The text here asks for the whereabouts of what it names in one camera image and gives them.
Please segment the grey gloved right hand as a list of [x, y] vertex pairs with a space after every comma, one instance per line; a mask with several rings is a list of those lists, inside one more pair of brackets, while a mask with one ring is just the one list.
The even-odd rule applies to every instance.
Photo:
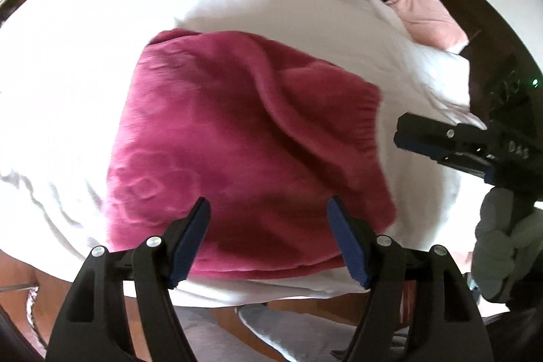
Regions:
[[471, 275], [486, 301], [505, 303], [542, 252], [542, 210], [513, 221], [513, 192], [494, 187], [481, 204]]

